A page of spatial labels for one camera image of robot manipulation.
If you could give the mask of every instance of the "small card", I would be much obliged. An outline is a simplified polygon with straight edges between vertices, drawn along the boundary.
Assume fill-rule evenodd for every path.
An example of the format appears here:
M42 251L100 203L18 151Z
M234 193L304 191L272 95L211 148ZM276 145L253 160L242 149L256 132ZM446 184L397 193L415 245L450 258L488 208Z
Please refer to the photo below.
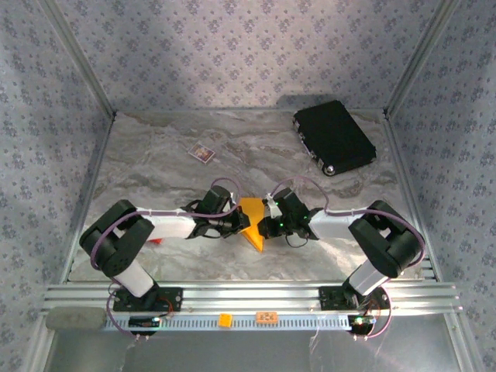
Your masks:
M208 147L201 145L200 143L196 143L188 153L193 157L200 160L203 164L207 164L215 155L214 150L210 150Z

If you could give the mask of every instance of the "marble table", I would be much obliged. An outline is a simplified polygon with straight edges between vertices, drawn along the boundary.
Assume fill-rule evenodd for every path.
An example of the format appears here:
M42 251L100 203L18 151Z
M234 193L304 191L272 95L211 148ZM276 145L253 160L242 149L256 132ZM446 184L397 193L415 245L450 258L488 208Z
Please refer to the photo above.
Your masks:
M252 110L118 113L84 228L121 198L144 208L176 208L202 198L211 182L224 176L239 180L242 196L260 197L283 178L304 174L325 189L331 209L360 208L381 198L407 216L380 122L354 116L376 146L377 160L326 177L305 152L291 117L292 112ZM216 152L210 163L188 154L197 142ZM296 181L292 187L309 208L323 206L312 184ZM310 241L295 249L284 239L272 239L258 253L241 235L147 243L138 258L157 281L343 280L365 260L352 240ZM419 277L420 270L409 269L403 277ZM78 248L69 279L105 277Z

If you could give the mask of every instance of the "yellow triangular block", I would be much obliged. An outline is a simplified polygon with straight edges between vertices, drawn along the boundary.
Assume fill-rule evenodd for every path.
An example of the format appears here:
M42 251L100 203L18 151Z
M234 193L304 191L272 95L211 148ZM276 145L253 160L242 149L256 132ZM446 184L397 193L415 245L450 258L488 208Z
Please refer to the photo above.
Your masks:
M264 250L264 238L258 233L258 222L264 218L265 206L260 198L241 198L243 213L250 218L250 227L241 233L259 251Z

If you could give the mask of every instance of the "gray wall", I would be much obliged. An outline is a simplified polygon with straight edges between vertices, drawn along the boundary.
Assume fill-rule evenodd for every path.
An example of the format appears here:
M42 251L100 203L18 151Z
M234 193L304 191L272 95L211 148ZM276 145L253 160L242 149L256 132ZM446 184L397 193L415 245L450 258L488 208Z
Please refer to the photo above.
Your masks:
M57 0L115 110L384 107L434 0Z
M0 14L0 370L14 371L109 121L36 2Z
M462 3L393 123L443 278L496 370L496 4Z

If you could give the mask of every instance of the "small box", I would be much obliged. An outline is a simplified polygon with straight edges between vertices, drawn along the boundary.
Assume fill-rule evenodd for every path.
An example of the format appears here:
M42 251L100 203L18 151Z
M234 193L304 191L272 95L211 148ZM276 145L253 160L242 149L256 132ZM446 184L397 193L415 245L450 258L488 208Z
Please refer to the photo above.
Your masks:
M231 328L232 325L233 325L233 317L231 314L219 315L219 327Z
M376 159L374 145L339 101L296 112L293 125L326 176L351 171Z

